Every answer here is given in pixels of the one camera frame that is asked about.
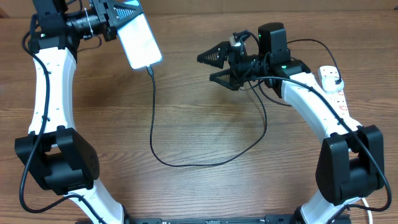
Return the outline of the blue screen smartphone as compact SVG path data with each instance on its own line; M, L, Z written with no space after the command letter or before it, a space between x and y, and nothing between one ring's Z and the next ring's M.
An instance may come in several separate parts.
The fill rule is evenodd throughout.
M139 1L126 1L124 3L141 7ZM132 69L137 70L162 60L162 54L144 11L134 20L118 29L118 36Z

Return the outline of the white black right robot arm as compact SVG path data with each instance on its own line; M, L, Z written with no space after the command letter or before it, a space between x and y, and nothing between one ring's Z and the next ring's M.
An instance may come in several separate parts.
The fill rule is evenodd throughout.
M236 91L246 82L262 80L295 108L321 142L315 173L316 194L291 215L267 215L267 223L349 223L343 215L361 198L387 187L384 139L376 126L364 127L342 110L317 83L311 70L293 59L284 25L271 22L258 28L256 55L248 55L248 31L235 32L197 57L219 68L212 82Z

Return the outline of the white power strip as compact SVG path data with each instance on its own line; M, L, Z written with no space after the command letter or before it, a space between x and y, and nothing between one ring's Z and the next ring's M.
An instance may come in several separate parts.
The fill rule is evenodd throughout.
M329 66L329 65L322 66L322 67L320 67L318 69L318 77L320 79L320 83L321 83L321 78L322 77L338 77L340 79L340 76L339 76L339 73L337 71L337 68L334 67L334 66ZM339 92L326 93L326 95L329 97L329 99L337 107L336 112L342 118L348 118L349 117L349 110L348 110L348 105L347 105L347 102L346 102L344 91L341 90Z

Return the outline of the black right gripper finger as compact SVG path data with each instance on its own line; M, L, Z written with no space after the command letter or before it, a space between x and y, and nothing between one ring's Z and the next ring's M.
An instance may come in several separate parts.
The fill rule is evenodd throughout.
M222 70L220 72L210 74L209 80L211 82L215 82L220 84L221 86L233 90L239 90L238 79L235 77L233 71L231 69Z
M197 62L211 65L213 67L223 68L224 62L228 59L230 43L220 42L210 50L197 56Z

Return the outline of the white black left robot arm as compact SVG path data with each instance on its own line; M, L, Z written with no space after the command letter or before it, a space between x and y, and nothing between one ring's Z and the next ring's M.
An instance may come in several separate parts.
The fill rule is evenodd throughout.
M68 10L67 1L35 1L23 49L36 71L35 106L28 135L15 152L44 190L71 200L91 223L132 223L125 207L100 181L95 149L77 132L73 119L73 76L81 40L119 39L133 69L150 67L162 56L139 1L91 1Z

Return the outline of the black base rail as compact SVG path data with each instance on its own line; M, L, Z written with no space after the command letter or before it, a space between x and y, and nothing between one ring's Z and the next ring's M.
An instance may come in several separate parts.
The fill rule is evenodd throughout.
M266 215L264 217L241 218L186 218L186 219L161 219L161 218L132 218L132 224L294 224L301 223L294 215Z

